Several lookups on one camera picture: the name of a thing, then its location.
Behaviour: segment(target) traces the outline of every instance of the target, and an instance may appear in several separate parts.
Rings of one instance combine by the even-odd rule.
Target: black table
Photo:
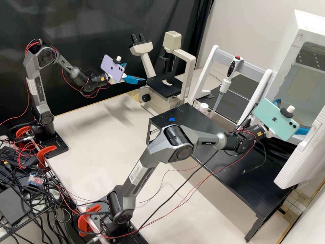
[[[149,119],[147,144],[149,144],[150,141],[151,125],[161,129],[170,124],[185,125],[194,130],[213,134],[221,130],[224,131],[221,127],[214,124],[210,118],[186,103]],[[243,174],[244,170],[254,168],[263,163],[263,151],[254,147],[241,161],[226,168],[222,172],[214,174],[215,178],[256,213],[257,220],[245,236],[246,241],[249,241],[255,235],[259,228],[261,228],[282,205],[286,196],[294,189],[294,187],[291,187],[283,190],[273,182],[285,164],[286,159],[279,158],[275,154],[272,154],[277,148],[280,148],[282,151],[286,150],[291,154],[294,150],[294,146],[276,139],[264,139],[262,142],[267,151],[267,160],[262,167]],[[198,163],[202,164],[214,152],[215,149],[212,146],[209,148],[199,146],[192,157]],[[205,168],[209,172],[213,172],[225,165],[229,165],[239,157],[240,156],[228,156],[224,151],[219,151],[210,162],[205,165]]]

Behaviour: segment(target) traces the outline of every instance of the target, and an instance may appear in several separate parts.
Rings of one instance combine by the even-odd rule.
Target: white label
[[[129,175],[129,179],[133,185],[137,185],[142,177],[145,175],[147,171],[146,167],[143,167],[140,160],[136,163],[135,167],[133,168],[131,174]]]
[[[27,79],[27,77],[26,77],[26,80],[27,80],[29,92],[33,96],[37,95],[37,89],[36,89],[35,81],[34,80]]]
[[[189,90],[190,90],[190,88],[189,88],[189,87],[188,87],[188,88],[186,88],[186,90],[185,90],[185,96],[186,96],[186,97],[189,95]]]

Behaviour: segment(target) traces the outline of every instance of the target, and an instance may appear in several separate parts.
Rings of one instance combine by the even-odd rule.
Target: microscope focus knob
[[[144,94],[143,96],[142,96],[142,101],[144,101],[144,102],[149,102],[151,100],[151,96],[150,96],[150,94]]]

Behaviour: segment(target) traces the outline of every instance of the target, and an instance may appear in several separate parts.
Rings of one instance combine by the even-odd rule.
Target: silver robotic arm
[[[78,67],[72,66],[53,46],[44,43],[41,39],[32,41],[27,46],[23,65],[27,72],[29,92],[33,101],[32,114],[39,123],[36,131],[40,131],[41,137],[51,137],[55,131],[54,116],[46,102],[40,70],[55,63],[66,70],[70,78],[85,92],[92,92],[96,87],[107,85],[109,80],[106,74],[87,77]]]
[[[172,163],[187,159],[198,148],[198,145],[213,146],[215,149],[225,149],[243,153],[252,147],[254,140],[265,137],[263,128],[259,125],[245,130],[250,133],[209,134],[192,130],[186,126],[169,125],[162,128],[141,155],[123,185],[115,186],[108,194],[110,219],[115,224],[125,224],[133,216],[135,198],[147,182],[159,162]]]

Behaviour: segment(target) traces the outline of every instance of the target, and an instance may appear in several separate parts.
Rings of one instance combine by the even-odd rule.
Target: white wall
[[[269,68],[294,9],[325,16],[322,0],[215,0],[197,67],[204,66],[212,46],[217,44],[223,51],[240,55],[262,69]]]

